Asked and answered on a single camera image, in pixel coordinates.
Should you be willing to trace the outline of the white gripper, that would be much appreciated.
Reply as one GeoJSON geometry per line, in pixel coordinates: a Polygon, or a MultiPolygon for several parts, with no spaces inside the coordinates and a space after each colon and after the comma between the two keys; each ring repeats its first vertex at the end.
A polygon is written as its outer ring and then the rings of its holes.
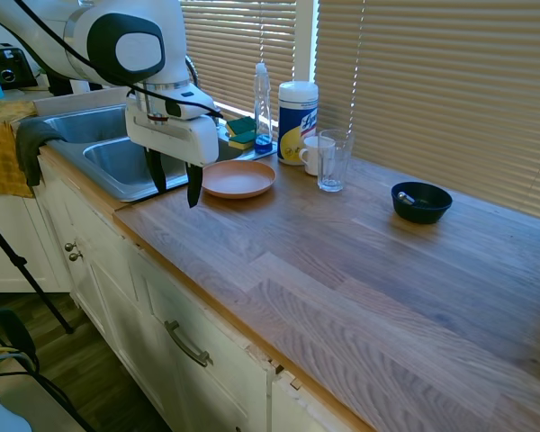
{"type": "Polygon", "coordinates": [[[129,97],[125,121],[130,140],[144,147],[148,171],[157,192],[163,194],[167,190],[160,154],[163,153],[187,163],[187,201],[190,208],[196,206],[202,190],[202,167],[215,162],[220,155],[214,120],[202,115],[190,121],[172,117],[154,121],[138,107],[134,97],[129,97]]]}

